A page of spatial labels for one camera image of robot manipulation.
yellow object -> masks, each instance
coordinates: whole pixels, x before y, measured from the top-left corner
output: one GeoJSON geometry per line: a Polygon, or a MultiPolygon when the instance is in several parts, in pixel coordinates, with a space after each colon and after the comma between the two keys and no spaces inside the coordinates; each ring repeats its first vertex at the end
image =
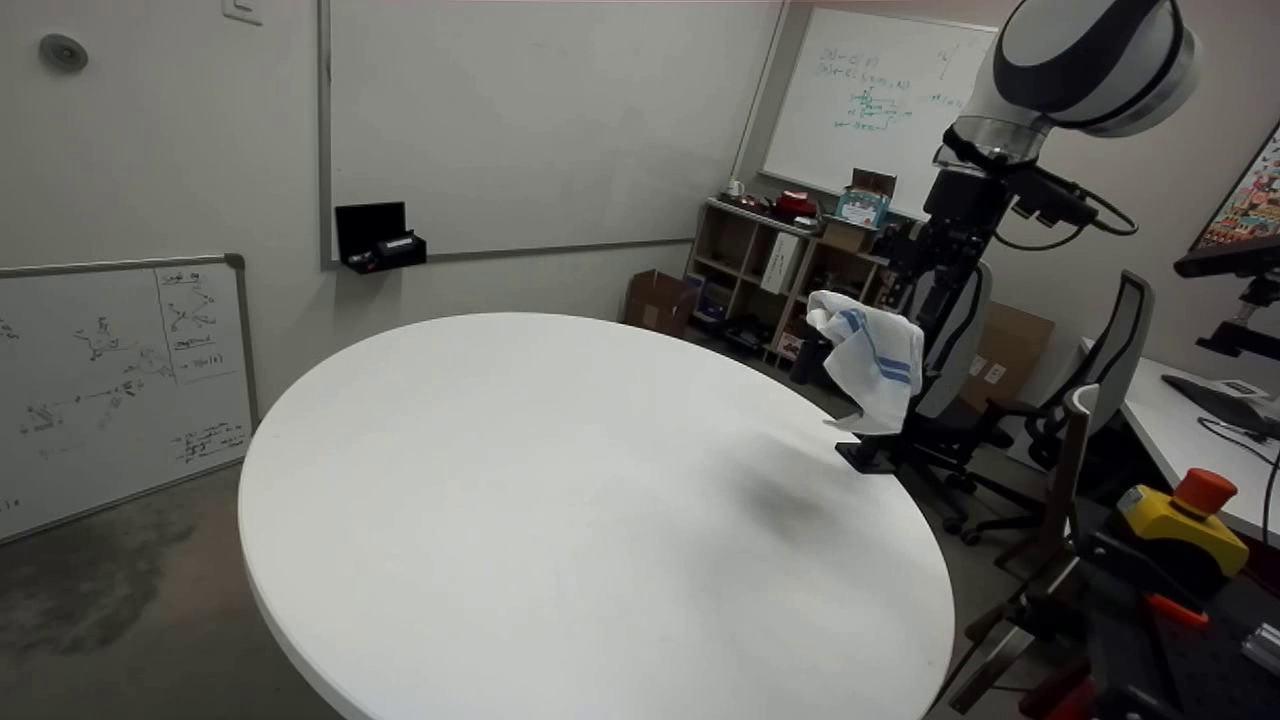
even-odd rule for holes
{"type": "Polygon", "coordinates": [[[1171,496],[1134,484],[1120,496],[1120,515],[1141,540],[1179,540],[1202,549],[1223,574],[1234,574],[1247,558],[1242,540],[1215,515],[1193,515],[1171,496]]]}

whiteboard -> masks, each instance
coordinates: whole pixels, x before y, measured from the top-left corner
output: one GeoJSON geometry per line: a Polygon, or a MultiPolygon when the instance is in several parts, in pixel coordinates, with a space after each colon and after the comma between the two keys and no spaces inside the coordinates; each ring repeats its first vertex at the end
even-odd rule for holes
{"type": "Polygon", "coordinates": [[[0,540],[244,454],[241,297],[235,255],[0,273],[0,540]]]}
{"type": "Polygon", "coordinates": [[[925,215],[932,151],[958,117],[995,31],[816,7],[763,172],[843,192],[853,168],[896,175],[893,206],[925,215]]]}
{"type": "Polygon", "coordinates": [[[321,0],[326,212],[402,201],[430,255],[687,239],[778,0],[321,0]]]}

shelf unit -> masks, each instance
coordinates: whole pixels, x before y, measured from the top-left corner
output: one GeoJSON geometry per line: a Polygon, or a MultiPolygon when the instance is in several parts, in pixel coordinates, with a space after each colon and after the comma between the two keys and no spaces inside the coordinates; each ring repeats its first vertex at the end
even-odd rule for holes
{"type": "Polygon", "coordinates": [[[749,321],[767,337],[767,354],[797,358],[804,297],[812,286],[835,286],[862,304],[887,299],[885,290],[893,284],[893,273],[879,255],[862,250],[867,242],[867,226],[804,226],[756,206],[706,201],[683,273],[698,286],[692,321],[710,328],[722,321],[749,321]],[[763,286],[763,273],[778,230],[797,235],[800,250],[790,255],[790,266],[778,277],[778,284],[763,286]]]}

monitor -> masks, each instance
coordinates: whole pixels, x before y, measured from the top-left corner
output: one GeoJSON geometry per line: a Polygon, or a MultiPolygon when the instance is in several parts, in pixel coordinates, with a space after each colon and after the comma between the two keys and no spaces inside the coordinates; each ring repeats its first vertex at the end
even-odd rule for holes
{"type": "Polygon", "coordinates": [[[1262,277],[1280,266],[1280,123],[1171,266],[1179,277],[1262,277]]]}

white cloth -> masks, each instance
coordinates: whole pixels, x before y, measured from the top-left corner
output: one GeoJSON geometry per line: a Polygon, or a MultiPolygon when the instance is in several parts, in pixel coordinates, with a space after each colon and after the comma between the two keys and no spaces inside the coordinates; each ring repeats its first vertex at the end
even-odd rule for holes
{"type": "Polygon", "coordinates": [[[812,290],[804,314],[824,339],[824,366],[862,411],[839,414],[835,426],[855,435],[896,435],[911,396],[925,388],[925,331],[885,309],[839,290],[812,290]]]}

